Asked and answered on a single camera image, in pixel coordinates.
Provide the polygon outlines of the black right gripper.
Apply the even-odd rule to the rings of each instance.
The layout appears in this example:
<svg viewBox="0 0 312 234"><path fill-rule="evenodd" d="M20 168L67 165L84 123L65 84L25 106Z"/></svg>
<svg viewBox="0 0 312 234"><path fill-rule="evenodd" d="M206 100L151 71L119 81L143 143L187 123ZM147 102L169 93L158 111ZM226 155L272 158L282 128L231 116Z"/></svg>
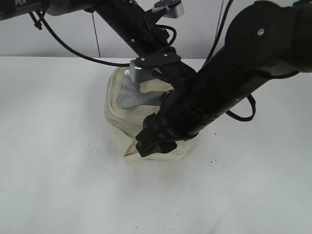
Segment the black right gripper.
<svg viewBox="0 0 312 234"><path fill-rule="evenodd" d="M136 149L141 157L169 153L177 148L178 141L196 137L233 104L233 97L217 91L192 90L179 98L170 95L156 114L144 119L143 129L136 136Z"/></svg>

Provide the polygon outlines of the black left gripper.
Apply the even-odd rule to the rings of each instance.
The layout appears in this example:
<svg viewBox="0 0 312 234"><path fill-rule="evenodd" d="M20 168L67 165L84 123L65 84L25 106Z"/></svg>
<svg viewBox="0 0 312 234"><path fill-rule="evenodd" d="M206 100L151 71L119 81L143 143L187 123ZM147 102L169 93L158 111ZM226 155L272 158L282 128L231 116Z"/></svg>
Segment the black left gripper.
<svg viewBox="0 0 312 234"><path fill-rule="evenodd" d="M196 71L185 64L175 52L159 52L135 59L143 68L158 69L161 75L156 79L139 83L146 94L157 94L162 98L184 98L196 77Z"/></svg>

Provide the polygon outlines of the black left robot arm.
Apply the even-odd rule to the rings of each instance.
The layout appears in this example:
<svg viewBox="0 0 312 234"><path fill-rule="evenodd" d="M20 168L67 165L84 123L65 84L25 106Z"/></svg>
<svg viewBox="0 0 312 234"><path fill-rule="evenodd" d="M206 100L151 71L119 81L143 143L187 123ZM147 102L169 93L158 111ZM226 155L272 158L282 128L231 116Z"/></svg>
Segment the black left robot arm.
<svg viewBox="0 0 312 234"><path fill-rule="evenodd" d="M93 26L105 58L121 55L122 61L134 52L99 16L78 11L48 16L56 34L77 51L96 56ZM22 15L0 23L0 102L13 105L35 99L59 97L86 99L104 96L106 77L113 67L75 57L46 29L38 30L30 16Z"/></svg>

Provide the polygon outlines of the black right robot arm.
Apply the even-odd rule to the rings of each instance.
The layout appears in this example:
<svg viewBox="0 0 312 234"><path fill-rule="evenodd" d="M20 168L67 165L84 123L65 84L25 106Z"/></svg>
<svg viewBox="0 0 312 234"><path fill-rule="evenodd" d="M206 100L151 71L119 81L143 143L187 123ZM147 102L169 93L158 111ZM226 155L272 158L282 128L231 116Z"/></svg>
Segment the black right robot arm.
<svg viewBox="0 0 312 234"><path fill-rule="evenodd" d="M311 72L312 3L301 0L281 7L267 0L254 2L232 20L224 46L199 71L176 54L147 57L138 64L158 68L173 86L136 136L142 157L165 154L269 80Z"/></svg>

